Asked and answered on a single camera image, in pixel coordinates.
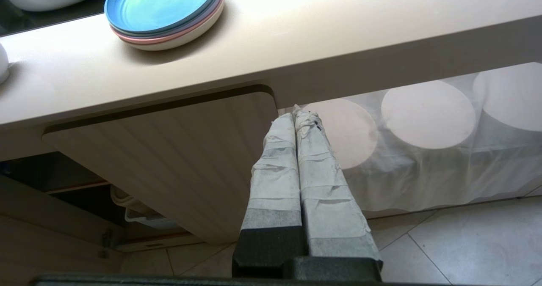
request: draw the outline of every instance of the white basket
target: white basket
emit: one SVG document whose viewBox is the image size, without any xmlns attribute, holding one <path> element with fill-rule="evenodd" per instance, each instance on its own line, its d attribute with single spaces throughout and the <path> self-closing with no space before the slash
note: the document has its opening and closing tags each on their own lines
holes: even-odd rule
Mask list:
<svg viewBox="0 0 542 286">
<path fill-rule="evenodd" d="M 159 230 L 179 228 L 178 224 L 176 224 L 169 218 L 165 218 L 161 215 L 146 217 L 145 215 L 142 215 L 136 211 L 132 211 L 128 208 L 124 213 L 124 219 L 126 220 L 126 222 L 138 222 Z"/>
</svg>

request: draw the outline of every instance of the wooden cabinet door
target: wooden cabinet door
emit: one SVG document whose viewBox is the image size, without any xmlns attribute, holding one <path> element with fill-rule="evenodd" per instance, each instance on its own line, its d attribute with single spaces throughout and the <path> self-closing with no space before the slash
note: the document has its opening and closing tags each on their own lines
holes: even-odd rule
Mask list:
<svg viewBox="0 0 542 286">
<path fill-rule="evenodd" d="M 43 140 L 207 242 L 236 240 L 277 108 L 256 91 L 66 125 Z"/>
</svg>

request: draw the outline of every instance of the countertop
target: countertop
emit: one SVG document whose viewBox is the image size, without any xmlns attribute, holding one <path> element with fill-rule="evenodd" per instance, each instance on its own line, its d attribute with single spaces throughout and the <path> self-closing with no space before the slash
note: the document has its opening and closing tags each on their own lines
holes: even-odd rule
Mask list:
<svg viewBox="0 0 542 286">
<path fill-rule="evenodd" d="M 0 85 L 0 129 L 80 118 L 251 82 L 268 83 L 277 106 L 286 107 L 298 99 L 329 99 L 438 75 L 530 62 L 542 57 L 541 29 L 542 0 L 226 0 L 224 14 L 200 39 L 178 49 L 143 52 L 117 39 L 99 14 L 0 38 L 11 62 L 11 76 Z M 474 37 L 472 31 L 478 30 L 483 34 Z M 471 44 L 453 50 L 462 46 L 463 37 L 471 36 Z M 418 54 L 414 50 L 419 46 L 394 47 L 420 40 L 437 41 L 426 43 L 432 47 Z M 452 48 L 446 53 L 450 56 L 439 53 L 438 46 Z M 383 54 L 390 48 L 395 53 Z M 393 57 L 400 55 L 404 60 L 394 62 Z M 473 55 L 489 62 L 469 66 Z M 458 61 L 462 56 L 467 62 Z M 354 69 L 360 59 L 368 65 L 389 61 L 394 68 L 386 71 L 381 66 L 381 76 L 399 75 L 409 66 L 416 74 L 404 82 L 390 78 L 380 82 L 374 67 Z M 439 63 L 438 73 L 424 75 L 420 69 L 427 61 Z M 348 80 L 315 80 L 314 87 L 306 81 L 302 88 L 288 91 L 288 86 L 302 81 L 295 78 L 303 72 L 346 64 L 352 74 L 370 73 L 374 80 L 355 87 Z M 300 96 L 302 90 L 313 96 Z"/>
</svg>

